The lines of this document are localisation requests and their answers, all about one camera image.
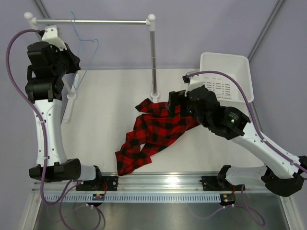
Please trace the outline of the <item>light blue wire hanger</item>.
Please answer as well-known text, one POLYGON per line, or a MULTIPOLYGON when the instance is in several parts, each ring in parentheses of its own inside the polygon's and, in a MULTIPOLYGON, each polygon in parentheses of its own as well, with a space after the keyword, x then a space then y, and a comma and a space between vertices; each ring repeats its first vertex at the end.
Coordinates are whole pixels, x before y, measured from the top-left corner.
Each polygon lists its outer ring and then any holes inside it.
POLYGON ((69 20, 70 24, 73 28, 73 31, 77 37, 78 40, 78 49, 77 49, 77 56, 81 58, 85 58, 86 60, 86 70, 82 74, 82 76, 78 79, 77 75, 75 75, 73 88, 75 90, 78 90, 80 85, 82 84, 83 79, 85 78, 87 71, 90 67, 92 67, 93 60, 97 54, 97 51, 100 46, 100 41, 97 37, 87 37, 84 38, 80 35, 78 28, 76 26, 77 17, 73 11, 70 11, 69 13, 69 20))

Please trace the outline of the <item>red black plaid shirt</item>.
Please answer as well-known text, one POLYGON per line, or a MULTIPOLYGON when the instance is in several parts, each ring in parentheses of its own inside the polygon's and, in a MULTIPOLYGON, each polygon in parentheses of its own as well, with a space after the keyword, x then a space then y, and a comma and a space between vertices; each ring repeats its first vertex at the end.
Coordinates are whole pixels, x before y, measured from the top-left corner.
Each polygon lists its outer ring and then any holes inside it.
POLYGON ((145 99, 135 106, 141 112, 128 132, 120 150, 115 152, 118 176, 124 176, 150 164, 151 157, 171 146, 185 132, 199 123, 192 117, 181 117, 180 107, 175 108, 175 117, 169 117, 166 102, 153 103, 145 99))

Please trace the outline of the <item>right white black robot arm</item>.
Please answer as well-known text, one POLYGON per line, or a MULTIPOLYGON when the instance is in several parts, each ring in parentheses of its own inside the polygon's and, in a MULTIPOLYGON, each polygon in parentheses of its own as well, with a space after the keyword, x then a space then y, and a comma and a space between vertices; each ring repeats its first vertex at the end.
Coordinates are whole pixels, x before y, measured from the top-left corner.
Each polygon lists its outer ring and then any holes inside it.
POLYGON ((241 185, 254 185, 282 197, 302 189, 306 156, 292 155, 277 144, 267 145, 267 139, 257 134, 250 118, 237 108, 220 105, 214 92, 204 86, 190 92, 172 91, 166 105, 170 117, 175 116, 177 106, 181 117, 194 118, 215 135, 242 146, 264 163, 250 168, 224 165, 215 178, 202 177, 209 189, 229 191, 241 185))

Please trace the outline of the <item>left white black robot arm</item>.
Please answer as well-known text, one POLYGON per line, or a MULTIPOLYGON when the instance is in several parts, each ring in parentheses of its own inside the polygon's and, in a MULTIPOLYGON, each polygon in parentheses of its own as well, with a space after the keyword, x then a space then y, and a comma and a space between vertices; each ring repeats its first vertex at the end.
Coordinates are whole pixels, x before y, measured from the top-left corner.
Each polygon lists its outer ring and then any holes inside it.
POLYGON ((30 66, 25 92, 33 107, 38 139, 36 166, 29 169, 32 179, 42 182, 82 181, 81 189, 98 191, 103 177, 98 166, 82 165, 68 159, 61 135, 62 78, 80 70, 80 60, 69 48, 58 48, 46 41, 27 48, 30 66))

